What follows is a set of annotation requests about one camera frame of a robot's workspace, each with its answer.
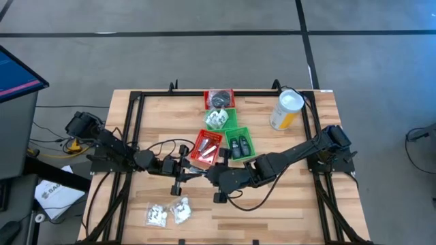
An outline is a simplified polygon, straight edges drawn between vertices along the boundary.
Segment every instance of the concrete floor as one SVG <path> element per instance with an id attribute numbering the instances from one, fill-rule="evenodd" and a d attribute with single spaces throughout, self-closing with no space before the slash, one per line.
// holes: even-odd
<path id="1" fill-rule="evenodd" d="M 431 0 L 302 4 L 310 31 L 436 29 Z M 299 28 L 293 0 L 14 0 L 0 23 L 0 33 Z M 343 127 L 359 151 L 357 179 L 371 239 L 433 244 L 436 177 L 410 164 L 404 137 L 436 122 L 436 36 L 311 36 L 310 42 L 320 88 L 335 91 Z M 176 79 L 181 88 L 268 88 L 275 78 L 311 88 L 301 36 L 0 38 L 0 44 L 49 81 L 39 105 L 109 105 L 116 88 L 167 88 Z M 76 110 L 37 109 L 35 121 L 62 133 Z M 32 137 L 52 139 L 38 128 Z M 427 139 L 409 148 L 417 165 L 436 172 Z M 78 171 L 88 173 L 86 165 Z M 39 244 L 73 242 L 80 217 L 71 216 L 82 211 L 71 209 L 62 225 L 43 223 Z"/>

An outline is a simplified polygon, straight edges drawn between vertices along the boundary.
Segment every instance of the clear plastic bag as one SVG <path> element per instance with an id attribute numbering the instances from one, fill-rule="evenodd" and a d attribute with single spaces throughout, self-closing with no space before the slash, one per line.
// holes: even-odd
<path id="1" fill-rule="evenodd" d="M 175 199 L 170 204 L 170 210 L 174 215 L 174 222 L 177 225 L 185 222 L 192 215 L 191 207 L 189 207 L 188 196 L 185 195 Z"/>
<path id="2" fill-rule="evenodd" d="M 229 115 L 224 108 L 212 108 L 208 113 L 206 113 L 204 122 L 212 129 L 222 129 L 228 119 Z"/>
<path id="3" fill-rule="evenodd" d="M 154 225 L 158 227 L 166 227 L 166 219 L 168 213 L 166 207 L 150 203 L 147 206 L 147 212 L 145 214 L 145 225 Z"/>
<path id="4" fill-rule="evenodd" d="M 232 106 L 232 95 L 231 89 L 215 89 L 210 90 L 207 98 L 207 104 L 210 108 L 222 108 Z"/>

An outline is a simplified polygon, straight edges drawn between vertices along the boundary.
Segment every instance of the table leg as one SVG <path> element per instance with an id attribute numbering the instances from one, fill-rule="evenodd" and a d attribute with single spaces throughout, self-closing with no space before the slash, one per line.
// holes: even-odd
<path id="1" fill-rule="evenodd" d="M 26 157 L 23 174 L 36 174 L 43 180 L 48 180 L 79 191 L 88 192 L 91 181 L 76 174 L 63 171 L 33 157 Z"/>

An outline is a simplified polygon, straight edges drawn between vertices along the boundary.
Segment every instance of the black cable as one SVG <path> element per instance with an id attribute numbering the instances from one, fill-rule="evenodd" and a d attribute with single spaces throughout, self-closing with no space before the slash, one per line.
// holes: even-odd
<path id="1" fill-rule="evenodd" d="M 117 131 L 120 134 L 120 137 L 123 138 L 123 133 L 121 133 L 121 130 L 118 127 L 115 127 L 115 129 L 112 131 L 112 134 Z"/>
<path id="2" fill-rule="evenodd" d="M 40 129 L 45 129 L 45 130 L 49 131 L 50 133 L 52 133 L 53 135 L 55 135 L 55 136 L 57 136 L 57 137 L 60 137 L 60 138 L 62 138 L 62 139 L 65 139 L 65 137 L 60 136 L 59 134 L 57 134 L 57 133 L 51 131 L 49 128 L 39 126 L 35 121 L 33 121 L 33 124 L 34 124 L 36 127 L 39 127 Z"/>
<path id="3" fill-rule="evenodd" d="M 86 225 L 84 226 L 84 229 L 85 229 L 85 231 L 86 231 L 86 235 L 87 235 L 87 237 L 89 236 L 89 229 L 88 229 L 88 227 L 89 227 L 89 217 L 90 217 L 89 214 L 91 213 L 91 208 L 93 207 L 95 196 L 97 195 L 98 190 L 100 190 L 100 187 L 102 186 L 103 181 L 104 181 L 104 180 L 109 176 L 109 174 L 110 174 L 110 172 L 108 172 L 108 173 L 107 173 L 107 174 L 102 178 L 102 180 L 100 180 L 100 183 L 98 183 L 97 188 L 96 188 L 95 191 L 94 191 L 93 197 L 91 198 L 91 202 L 89 203 L 88 213 L 87 213 L 87 222 L 86 222 Z"/>
<path id="4" fill-rule="evenodd" d="M 73 141 L 74 138 L 71 138 L 69 140 L 66 141 L 66 143 L 64 143 L 64 145 L 62 146 L 62 151 L 66 154 L 71 154 L 71 152 L 69 152 L 68 150 L 66 150 L 68 148 L 68 144 Z"/>
<path id="5" fill-rule="evenodd" d="M 68 140 L 68 138 L 65 138 L 65 139 L 57 139 L 57 140 L 36 140 L 36 139 L 29 139 L 29 140 L 32 140 L 32 141 L 34 141 L 34 142 L 41 142 L 41 143 L 61 143 L 61 142 L 63 142 L 63 141 L 65 141 L 65 140 Z"/>
<path id="6" fill-rule="evenodd" d="M 84 230 L 85 230 L 85 233 L 88 231 L 88 227 L 85 225 L 85 223 L 83 222 L 83 218 L 81 218 L 80 219 L 80 222 L 82 223 L 82 225 L 83 225 L 83 228 L 84 228 Z"/>
<path id="7" fill-rule="evenodd" d="M 40 146 L 39 144 L 36 144 L 35 142 L 32 142 L 32 141 L 29 141 L 29 143 L 34 144 L 37 147 L 47 149 L 47 150 L 56 150 L 56 151 L 62 152 L 62 150 L 59 150 L 59 149 L 54 149 L 54 148 L 50 148 L 50 147 Z"/>
<path id="8" fill-rule="evenodd" d="M 176 150 L 176 145 L 177 145 L 177 143 L 176 143 L 175 140 L 173 141 L 173 143 L 174 143 L 174 147 L 172 148 L 172 150 L 170 151 L 170 153 L 168 153 L 168 154 L 166 155 L 166 157 L 167 157 L 167 156 L 171 156 L 171 154 Z"/>
<path id="9" fill-rule="evenodd" d="M 412 164 L 414 167 L 416 167 L 416 169 L 418 169 L 418 170 L 420 170 L 420 171 L 422 171 L 422 172 L 424 172 L 424 173 L 428 173 L 428 174 L 436 174 L 436 172 L 426 171 L 426 170 L 423 170 L 422 168 L 418 167 L 418 166 L 414 163 L 414 161 L 411 159 L 411 157 L 410 157 L 409 150 L 407 149 L 407 139 L 409 138 L 409 134 L 410 134 L 412 131 L 415 131 L 415 130 L 418 130 L 418 129 L 422 129 L 422 128 L 410 129 L 409 132 L 407 132 L 407 134 L 406 134 L 406 139 L 405 139 L 405 143 L 404 143 L 404 148 L 405 148 L 405 150 L 406 150 L 407 158 L 409 158 L 409 161 L 411 162 L 411 164 Z"/>
<path id="10" fill-rule="evenodd" d="M 240 193 L 239 196 L 235 196 L 235 197 L 229 197 L 229 196 L 227 196 L 227 198 L 228 198 L 228 199 L 236 199 L 236 198 L 239 198 L 239 197 L 242 197 L 242 196 L 243 196 L 244 193 L 243 193 L 241 190 L 236 190 L 236 191 Z"/>
<path id="11" fill-rule="evenodd" d="M 160 150 L 159 150 L 159 154 L 161 154 L 163 144 L 168 143 L 168 142 L 174 142 L 174 143 L 176 143 L 176 141 L 183 141 L 183 142 L 188 142 L 188 143 L 192 144 L 192 149 L 189 150 L 188 154 L 191 153 L 191 152 L 193 151 L 193 149 L 194 149 L 194 147 L 195 147 L 195 145 L 196 145 L 194 142 L 192 142 L 192 141 L 190 141 L 190 140 L 185 140 L 185 139 L 171 139 L 171 140 L 164 140 L 164 141 L 162 141 L 162 142 L 157 142 L 157 143 L 155 143 L 155 144 L 152 144 L 151 146 L 149 146 L 149 147 L 147 148 L 147 150 L 150 150 L 151 148 L 153 148 L 153 147 L 155 147 L 155 146 L 161 145 L 161 148 L 160 148 Z"/>
<path id="12" fill-rule="evenodd" d="M 96 106 L 96 105 L 37 105 L 36 108 L 109 108 L 109 106 Z"/>
<path id="13" fill-rule="evenodd" d="M 354 180 L 354 182 L 356 183 L 357 189 L 359 189 L 359 182 L 357 181 L 356 177 L 354 177 L 353 174 L 350 172 L 344 172 L 344 173 Z"/>
<path id="14" fill-rule="evenodd" d="M 320 140 L 321 140 L 321 125 L 320 125 L 320 122 L 319 122 L 318 120 L 316 120 L 316 117 L 315 117 L 315 111 L 314 111 L 313 108 L 309 105 L 309 103 L 307 103 L 307 101 L 306 101 L 306 99 L 307 99 L 306 96 L 304 96 L 302 93 L 300 93 L 300 92 L 296 91 L 295 89 L 293 89 L 293 88 L 291 88 L 291 87 L 288 87 L 288 86 L 282 86 L 281 88 L 292 89 L 295 93 L 297 93 L 298 95 L 300 95 L 300 96 L 303 98 L 303 101 L 305 102 L 305 105 L 310 109 L 310 111 L 311 111 L 311 113 L 312 113 L 313 120 L 315 121 L 315 128 L 316 128 L 317 132 L 319 132 L 319 133 L 316 135 L 316 138 L 317 138 L 317 139 L 316 139 L 316 143 L 313 143 L 312 147 L 307 148 L 307 149 L 304 150 L 302 153 L 300 153 L 300 154 L 298 155 L 298 157 L 296 157 L 296 159 L 298 159 L 298 158 L 300 158 L 300 156 L 302 156 L 302 155 L 304 155 L 306 152 L 310 151 L 313 147 L 317 147 L 317 145 L 319 144 L 319 142 L 320 142 Z M 293 163 L 287 164 L 286 167 L 283 169 L 283 171 L 280 172 L 280 174 L 279 174 L 279 175 L 277 176 L 277 178 L 274 180 L 274 183 L 272 184 L 272 186 L 271 186 L 269 192 L 266 194 L 265 198 L 264 198 L 264 199 L 263 199 L 263 200 L 262 200 L 258 205 L 254 206 L 254 207 L 252 207 L 252 208 L 242 208 L 242 207 L 238 206 L 237 204 L 235 204 L 235 203 L 232 201 L 232 198 L 229 197 L 229 196 L 227 195 L 227 198 L 229 199 L 229 202 L 230 202 L 230 203 L 231 203 L 235 208 L 237 208 L 237 209 L 239 209 L 239 210 L 242 210 L 242 211 L 249 212 L 249 211 L 257 210 L 257 209 L 260 208 L 262 205 L 264 205 L 265 201 L 269 198 L 269 196 L 270 196 L 271 193 L 273 192 L 273 190 L 274 190 L 276 184 L 278 183 L 279 179 L 282 177 L 282 175 L 286 172 L 286 170 L 288 169 L 288 167 L 289 167 L 291 164 L 293 164 Z"/>
<path id="15" fill-rule="evenodd" d="M 76 203 L 72 203 L 72 204 L 69 204 L 69 205 L 66 205 L 66 206 L 63 206 L 63 207 L 60 207 L 60 208 L 43 208 L 43 210 L 47 210 L 47 209 L 63 209 L 63 208 L 71 207 L 71 206 L 74 206 L 74 205 L 77 205 L 77 204 L 80 204 L 80 203 L 84 203 L 84 202 L 86 202 L 86 200 L 78 201 L 78 202 L 76 202 Z M 22 218 L 19 220 L 19 222 L 21 222 L 21 221 L 24 220 L 25 218 L 29 217 L 31 214 L 32 214 L 32 212 L 30 212 L 30 213 L 28 213 L 26 216 L 22 217 Z"/>

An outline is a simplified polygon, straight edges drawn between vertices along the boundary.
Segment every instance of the wooden tabletop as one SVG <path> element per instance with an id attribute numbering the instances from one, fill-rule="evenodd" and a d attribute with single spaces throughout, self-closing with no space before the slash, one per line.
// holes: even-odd
<path id="1" fill-rule="evenodd" d="M 129 94 L 129 90 L 114 91 L 106 121 L 107 129 L 123 128 Z M 315 98 L 322 128 L 327 125 L 340 125 L 341 120 L 333 93 L 315 91 Z M 240 127 L 249 128 L 257 154 L 282 152 L 306 141 L 301 116 L 296 117 L 286 131 L 275 131 L 270 126 L 269 116 L 276 103 L 277 97 L 236 97 L 238 123 Z M 198 131 L 205 128 L 203 116 L 202 97 L 147 97 L 142 113 L 139 147 L 145 149 L 152 143 L 172 138 L 195 141 Z M 130 132 L 133 132 L 135 117 L 132 119 Z M 165 144 L 162 152 L 169 153 L 173 147 L 173 143 Z M 242 163 L 233 162 L 230 165 L 240 167 Z M 89 197 L 94 194 L 103 175 L 96 174 L 93 177 Z M 106 178 L 97 194 L 91 211 L 90 231 L 107 210 L 113 175 L 110 174 Z M 367 225 L 356 183 L 349 176 L 340 173 L 333 174 L 332 179 L 339 210 L 358 235 L 368 240 Z M 146 226 L 145 215 L 148 205 L 166 205 L 176 198 L 170 195 L 170 187 L 173 184 L 173 178 L 152 176 L 146 172 L 134 173 L 123 244 L 176 244 L 178 239 L 186 239 L 187 244 L 250 244 L 252 240 L 259 240 L 261 244 L 324 242 L 313 177 L 307 170 L 306 160 L 293 164 L 277 183 L 268 201 L 255 211 L 243 212 L 230 203 L 213 203 L 213 194 L 217 188 L 212 187 L 206 178 L 196 178 L 182 184 L 182 195 L 188 196 L 193 210 L 188 221 L 176 225 L 170 214 L 166 228 Z M 269 189 L 270 184 L 258 189 L 245 188 L 244 195 L 235 202 L 243 207 L 253 207 L 263 200 Z M 90 200 L 91 198 L 88 198 L 85 210 L 88 210 Z M 332 239 L 335 239 L 332 217 L 329 211 L 327 213 L 330 233 Z M 114 217 L 112 239 L 116 233 L 118 212 Z M 78 239 L 84 237 L 82 227 Z"/>

